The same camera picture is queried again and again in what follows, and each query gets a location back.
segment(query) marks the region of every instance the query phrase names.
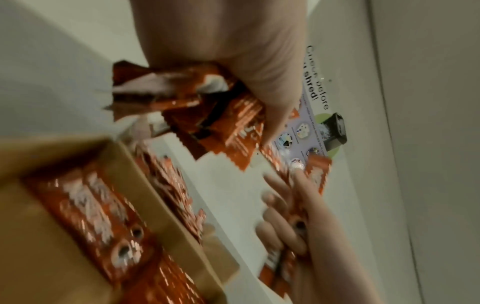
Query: green circle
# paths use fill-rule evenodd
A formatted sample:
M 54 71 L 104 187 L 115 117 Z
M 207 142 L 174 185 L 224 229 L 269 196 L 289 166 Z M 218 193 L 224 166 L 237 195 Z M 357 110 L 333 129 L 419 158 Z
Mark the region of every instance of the green circle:
M 332 115 L 328 113 L 317 114 L 315 115 L 315 121 L 316 123 L 321 124 L 322 122 L 330 118 L 330 116 Z M 339 150 L 340 150 L 340 147 L 336 147 L 335 149 L 328 151 L 326 154 L 329 158 L 333 158 L 334 155 L 337 154 Z

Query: icon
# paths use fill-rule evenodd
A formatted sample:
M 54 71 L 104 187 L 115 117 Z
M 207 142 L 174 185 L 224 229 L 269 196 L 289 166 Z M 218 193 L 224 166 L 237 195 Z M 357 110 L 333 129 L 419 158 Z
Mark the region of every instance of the icon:
M 280 142 L 280 145 L 284 148 L 289 149 L 292 144 L 294 143 L 294 140 L 292 136 L 289 133 L 283 133 L 280 135 L 278 138 L 278 141 Z
M 307 152 L 306 152 L 306 156 L 308 157 L 310 155 L 310 153 L 313 153 L 313 154 L 318 154 L 320 152 L 320 150 L 316 147 L 313 147 L 313 148 L 310 148 Z
M 290 161 L 290 169 L 304 170 L 305 165 L 299 158 L 294 158 Z
M 307 123 L 301 123 L 296 128 L 296 135 L 298 138 L 306 138 L 310 134 L 310 127 Z

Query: cardboard box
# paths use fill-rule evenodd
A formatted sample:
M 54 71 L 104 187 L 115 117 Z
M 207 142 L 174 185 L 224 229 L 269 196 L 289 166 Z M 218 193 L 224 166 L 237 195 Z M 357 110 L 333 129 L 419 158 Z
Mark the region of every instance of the cardboard box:
M 222 286 L 238 271 L 237 262 L 212 233 L 200 246 L 151 187 L 126 146 L 105 136 L 0 140 L 0 303 L 119 300 L 121 292 L 113 290 L 20 181 L 39 168 L 92 150 L 98 151 L 97 161 L 115 188 L 135 206 L 201 295 L 209 303 L 226 303 Z

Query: open box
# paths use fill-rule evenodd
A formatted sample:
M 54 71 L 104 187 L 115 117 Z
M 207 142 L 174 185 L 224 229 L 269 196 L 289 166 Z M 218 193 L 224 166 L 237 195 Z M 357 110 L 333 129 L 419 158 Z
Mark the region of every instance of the open box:
M 20 180 L 92 151 L 200 294 L 209 303 L 226 303 L 223 284 L 238 271 L 237 262 L 210 232 L 200 246 L 157 195 L 126 146 L 106 136 L 0 140 L 0 303 L 107 304 L 120 299 L 121 291 L 112 288 Z

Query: hand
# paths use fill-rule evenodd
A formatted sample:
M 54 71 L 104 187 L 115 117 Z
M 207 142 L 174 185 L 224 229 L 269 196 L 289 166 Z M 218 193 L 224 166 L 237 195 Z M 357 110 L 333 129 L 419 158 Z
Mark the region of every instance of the hand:
M 263 143 L 302 94 L 305 0 L 130 0 L 151 67 L 215 61 L 265 103 Z
M 262 200 L 268 209 L 256 233 L 267 250 L 289 247 L 298 256 L 291 285 L 294 304 L 380 304 L 374 285 L 358 262 L 337 219 L 328 209 L 315 185 L 301 170 L 292 174 L 290 189 L 277 177 L 265 176 L 276 192 Z M 294 193 L 301 198 L 307 214 L 307 240 L 297 235 L 285 220 Z

